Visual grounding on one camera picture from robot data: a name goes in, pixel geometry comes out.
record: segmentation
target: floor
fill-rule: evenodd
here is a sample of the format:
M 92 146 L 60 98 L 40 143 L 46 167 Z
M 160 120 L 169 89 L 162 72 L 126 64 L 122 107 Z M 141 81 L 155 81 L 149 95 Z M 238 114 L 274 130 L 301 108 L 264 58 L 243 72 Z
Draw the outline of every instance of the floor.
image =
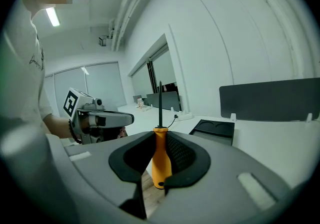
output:
M 144 172 L 142 175 L 142 194 L 147 218 L 157 209 L 165 199 L 165 191 L 154 186 L 151 176 Z

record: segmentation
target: white desk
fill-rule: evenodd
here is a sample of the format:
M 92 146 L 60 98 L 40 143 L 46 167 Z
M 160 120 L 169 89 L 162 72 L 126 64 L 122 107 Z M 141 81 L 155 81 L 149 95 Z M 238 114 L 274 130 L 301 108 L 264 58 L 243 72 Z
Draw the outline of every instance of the white desk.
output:
M 136 104 L 118 108 L 134 115 L 134 123 L 126 127 L 128 135 L 152 131 L 159 124 L 159 109 L 142 112 Z M 169 126 L 174 114 L 162 111 L 163 125 Z M 227 118 L 195 116 L 174 122 L 170 131 L 190 133 L 201 119 L 231 122 Z M 233 146 L 246 152 L 281 176 L 290 187 L 307 180 L 320 156 L 320 122 L 255 122 L 237 120 Z M 147 167 L 151 175 L 151 164 Z

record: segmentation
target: gray panel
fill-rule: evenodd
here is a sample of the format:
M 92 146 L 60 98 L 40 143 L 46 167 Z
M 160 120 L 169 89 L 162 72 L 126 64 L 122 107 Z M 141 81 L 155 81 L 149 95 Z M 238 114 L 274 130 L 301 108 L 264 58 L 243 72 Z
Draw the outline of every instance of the gray panel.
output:
M 150 106 L 152 104 L 153 107 L 159 108 L 159 94 L 147 94 L 146 97 Z M 177 92 L 162 93 L 162 108 L 171 110 L 171 107 L 174 111 L 181 111 Z
M 316 119 L 320 112 L 320 78 L 220 87 L 221 116 L 254 121 Z
M 176 133 L 192 141 L 210 155 L 207 174 L 188 188 L 170 189 L 164 202 L 150 218 L 153 223 L 234 224 L 260 213 L 237 179 L 251 173 L 276 199 L 289 191 L 288 185 L 274 172 L 239 149 L 192 135 Z
M 105 194 L 95 189 L 87 177 L 80 173 L 75 165 L 70 161 L 66 151 L 64 150 L 61 142 L 56 138 L 50 138 L 50 149 L 53 155 L 55 166 L 60 174 L 60 177 L 70 193 L 73 202 L 77 208 L 77 214 L 80 224 L 87 223 L 131 223 L 142 224 L 142 220 L 133 217 L 130 214 L 119 209 L 112 199 L 106 198 Z M 70 146 L 70 148 L 78 148 L 75 152 L 81 152 L 80 147 L 83 146 Z M 100 172 L 95 166 L 91 166 L 96 172 Z M 119 192 L 121 189 L 117 187 L 124 182 L 120 181 L 110 186 L 108 190 Z
M 55 140 L 63 150 L 61 142 Z M 75 203 L 60 178 L 49 143 L 40 128 L 19 119 L 0 118 L 0 157 L 16 185 L 41 211 L 54 219 L 63 213 L 67 223 L 80 222 Z
M 135 134 L 123 140 L 69 146 L 65 150 L 69 156 L 87 151 L 91 153 L 90 157 L 73 162 L 74 166 L 95 190 L 119 206 L 133 197 L 136 185 L 119 179 L 109 165 L 109 156 L 117 148 L 135 141 L 146 133 Z

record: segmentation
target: person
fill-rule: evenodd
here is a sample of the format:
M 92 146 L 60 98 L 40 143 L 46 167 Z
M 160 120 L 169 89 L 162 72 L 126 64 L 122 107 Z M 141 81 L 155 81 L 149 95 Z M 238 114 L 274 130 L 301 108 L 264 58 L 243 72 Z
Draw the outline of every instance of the person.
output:
M 46 54 L 32 19 L 42 9 L 67 3 L 70 0 L 16 0 L 1 33 L 1 53 L 4 53 L 1 58 L 7 70 L 7 78 L 1 81 L 4 88 L 1 100 L 10 104 L 0 114 L 32 122 L 45 133 L 61 139 L 73 136 L 69 120 L 52 114 L 44 90 Z M 83 119 L 81 128 L 87 127 L 89 121 Z

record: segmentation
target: ceiling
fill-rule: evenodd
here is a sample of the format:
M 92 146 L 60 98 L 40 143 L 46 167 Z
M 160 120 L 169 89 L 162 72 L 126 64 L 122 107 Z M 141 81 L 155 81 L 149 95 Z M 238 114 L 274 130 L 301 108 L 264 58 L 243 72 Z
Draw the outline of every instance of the ceiling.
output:
M 121 0 L 72 0 L 72 4 L 56 5 L 60 25 L 53 27 L 45 10 L 33 19 L 40 38 L 76 28 L 108 26 L 117 17 Z

